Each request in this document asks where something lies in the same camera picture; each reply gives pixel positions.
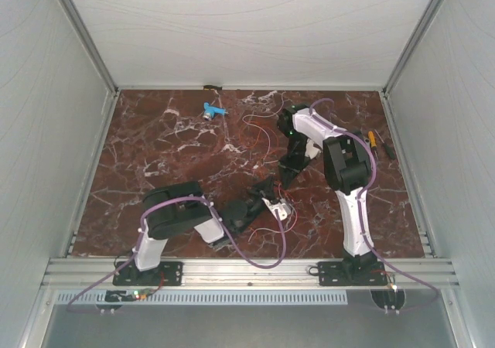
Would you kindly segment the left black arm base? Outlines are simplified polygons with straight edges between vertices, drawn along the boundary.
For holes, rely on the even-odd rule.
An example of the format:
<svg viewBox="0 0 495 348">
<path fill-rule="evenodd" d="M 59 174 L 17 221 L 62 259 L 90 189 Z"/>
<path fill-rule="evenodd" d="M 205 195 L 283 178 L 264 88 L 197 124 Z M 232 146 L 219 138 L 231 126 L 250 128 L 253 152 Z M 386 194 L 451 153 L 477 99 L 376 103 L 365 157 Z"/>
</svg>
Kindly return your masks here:
<svg viewBox="0 0 495 348">
<path fill-rule="evenodd" d="M 126 265 L 113 277 L 115 286 L 180 286 L 182 284 L 183 263 L 161 261 L 159 266 L 147 271 L 139 271 L 135 262 Z"/>
</svg>

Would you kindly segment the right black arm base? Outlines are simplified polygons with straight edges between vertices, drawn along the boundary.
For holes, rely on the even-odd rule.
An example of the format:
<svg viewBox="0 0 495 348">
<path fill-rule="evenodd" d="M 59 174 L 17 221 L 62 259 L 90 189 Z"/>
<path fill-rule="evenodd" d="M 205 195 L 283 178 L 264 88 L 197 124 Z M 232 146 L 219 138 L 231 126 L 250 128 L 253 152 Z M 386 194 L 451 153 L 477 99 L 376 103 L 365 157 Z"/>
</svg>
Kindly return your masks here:
<svg viewBox="0 0 495 348">
<path fill-rule="evenodd" d="M 319 286 L 386 286 L 388 278 L 384 265 L 355 268 L 343 261 L 321 261 L 316 264 Z"/>
</svg>

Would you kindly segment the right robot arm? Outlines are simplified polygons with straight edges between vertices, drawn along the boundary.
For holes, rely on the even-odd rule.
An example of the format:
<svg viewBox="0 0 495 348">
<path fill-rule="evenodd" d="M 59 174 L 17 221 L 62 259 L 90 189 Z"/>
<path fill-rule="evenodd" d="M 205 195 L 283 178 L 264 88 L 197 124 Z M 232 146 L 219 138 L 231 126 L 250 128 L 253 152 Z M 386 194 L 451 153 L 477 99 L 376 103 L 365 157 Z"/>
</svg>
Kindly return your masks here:
<svg viewBox="0 0 495 348">
<path fill-rule="evenodd" d="M 288 138 L 287 151 L 278 162 L 285 189 L 323 154 L 324 176 L 337 195 L 343 220 L 340 274 L 350 284 L 360 284 L 377 263 L 367 217 L 367 191 L 376 178 L 370 148 L 360 132 L 339 128 L 304 104 L 283 109 L 277 128 Z"/>
</svg>

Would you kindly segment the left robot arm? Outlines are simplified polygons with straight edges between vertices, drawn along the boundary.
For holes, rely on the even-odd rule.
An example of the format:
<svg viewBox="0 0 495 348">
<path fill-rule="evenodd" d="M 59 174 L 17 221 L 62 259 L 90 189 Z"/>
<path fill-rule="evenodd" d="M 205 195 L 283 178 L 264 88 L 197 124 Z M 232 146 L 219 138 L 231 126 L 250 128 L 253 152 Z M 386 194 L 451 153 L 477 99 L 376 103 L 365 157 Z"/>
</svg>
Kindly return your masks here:
<svg viewBox="0 0 495 348">
<path fill-rule="evenodd" d="M 211 247 L 223 247 L 230 237 L 242 234 L 275 202 L 275 177 L 270 176 L 247 190 L 246 200 L 231 200 L 215 220 L 207 206 L 195 197 L 204 197 L 197 181 L 177 183 L 153 189 L 145 194 L 145 217 L 142 239 L 138 242 L 131 275 L 143 285 L 153 283 L 159 275 L 162 252 L 172 237 L 194 229 Z"/>
</svg>

